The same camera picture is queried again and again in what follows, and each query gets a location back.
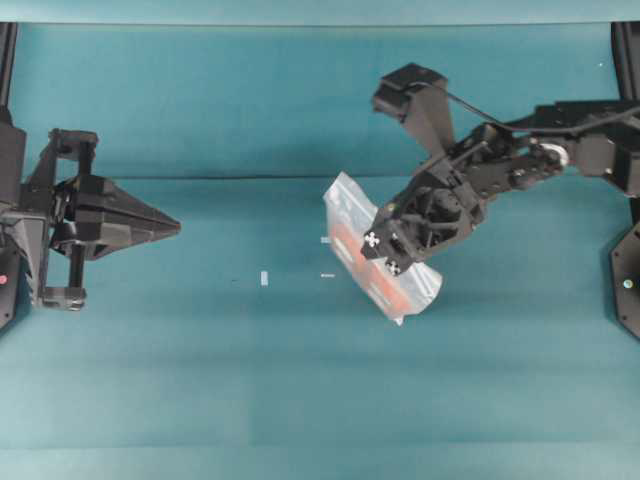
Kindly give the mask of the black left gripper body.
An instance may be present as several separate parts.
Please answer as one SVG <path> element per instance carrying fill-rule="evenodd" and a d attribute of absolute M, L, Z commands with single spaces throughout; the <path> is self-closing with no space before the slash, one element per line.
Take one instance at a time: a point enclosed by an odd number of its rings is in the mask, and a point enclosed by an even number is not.
<path fill-rule="evenodd" d="M 56 182 L 60 159 L 78 163 L 80 174 L 91 172 L 98 136 L 94 132 L 54 129 L 39 161 L 21 185 L 19 203 L 19 248 L 26 261 L 26 280 L 34 306 L 78 311 L 85 303 L 82 286 L 84 249 L 71 249 L 70 280 L 66 287 L 49 287 L 47 274 L 51 231 L 64 222 L 70 188 Z"/>

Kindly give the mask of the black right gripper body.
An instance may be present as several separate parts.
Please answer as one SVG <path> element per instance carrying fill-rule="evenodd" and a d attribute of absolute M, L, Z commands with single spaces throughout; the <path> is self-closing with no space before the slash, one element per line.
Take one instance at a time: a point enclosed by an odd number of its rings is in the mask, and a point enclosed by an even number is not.
<path fill-rule="evenodd" d="M 464 240 L 486 220 L 487 200 L 470 180 L 486 160 L 482 150 L 432 155 L 389 203 L 384 219 L 398 221 L 398 241 L 418 250 L 416 263 Z"/>

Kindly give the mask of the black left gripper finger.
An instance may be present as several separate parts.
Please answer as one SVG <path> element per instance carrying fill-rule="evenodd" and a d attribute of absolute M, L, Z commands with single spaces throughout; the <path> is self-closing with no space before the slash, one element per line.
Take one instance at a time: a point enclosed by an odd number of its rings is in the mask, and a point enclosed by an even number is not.
<path fill-rule="evenodd" d="M 96 175 L 74 180 L 74 219 L 127 225 L 140 230 L 179 230 L 180 223 Z"/>
<path fill-rule="evenodd" d="M 164 240 L 177 235 L 180 225 L 160 225 L 151 230 L 131 226 L 83 224 L 74 243 L 85 248 L 85 259 L 95 261 L 119 250 Z"/>

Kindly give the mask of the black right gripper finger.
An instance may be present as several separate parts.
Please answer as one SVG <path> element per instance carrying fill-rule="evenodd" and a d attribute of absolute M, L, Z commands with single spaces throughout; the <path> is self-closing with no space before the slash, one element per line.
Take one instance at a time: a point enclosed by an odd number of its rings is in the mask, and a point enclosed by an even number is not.
<path fill-rule="evenodd" d="M 399 223 L 394 219 L 374 222 L 365 232 L 361 253 L 368 260 L 386 258 L 397 260 L 400 257 L 398 241 Z"/>
<path fill-rule="evenodd" d="M 390 244 L 386 259 L 388 270 L 393 276 L 406 272 L 418 261 L 418 250 L 412 245 Z"/>

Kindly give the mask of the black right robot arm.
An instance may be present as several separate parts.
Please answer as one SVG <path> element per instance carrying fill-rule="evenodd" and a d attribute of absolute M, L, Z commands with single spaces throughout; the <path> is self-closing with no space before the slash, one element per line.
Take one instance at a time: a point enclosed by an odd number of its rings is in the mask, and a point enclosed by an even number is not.
<path fill-rule="evenodd" d="M 638 102 L 557 102 L 517 122 L 481 124 L 432 155 L 378 211 L 361 253 L 384 260 L 399 276 L 468 237 L 498 195 L 526 190 L 568 167 L 638 197 Z"/>

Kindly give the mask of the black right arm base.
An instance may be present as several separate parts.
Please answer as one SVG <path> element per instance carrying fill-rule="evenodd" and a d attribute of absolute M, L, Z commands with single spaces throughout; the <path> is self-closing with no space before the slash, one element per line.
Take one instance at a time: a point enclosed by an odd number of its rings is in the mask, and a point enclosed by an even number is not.
<path fill-rule="evenodd" d="M 638 339 L 639 223 L 636 223 L 612 249 L 610 262 L 617 320 Z"/>

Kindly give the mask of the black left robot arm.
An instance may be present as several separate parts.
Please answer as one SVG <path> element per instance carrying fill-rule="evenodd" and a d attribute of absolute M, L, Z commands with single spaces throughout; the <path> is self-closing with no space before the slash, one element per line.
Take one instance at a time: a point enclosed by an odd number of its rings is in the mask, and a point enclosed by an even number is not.
<path fill-rule="evenodd" d="M 18 25 L 1 25 L 1 324 L 16 313 L 25 282 L 33 306 L 79 311 L 84 266 L 178 234 L 180 223 L 92 172 L 99 138 L 53 129 L 29 177 L 27 134 L 13 123 L 9 94 Z"/>

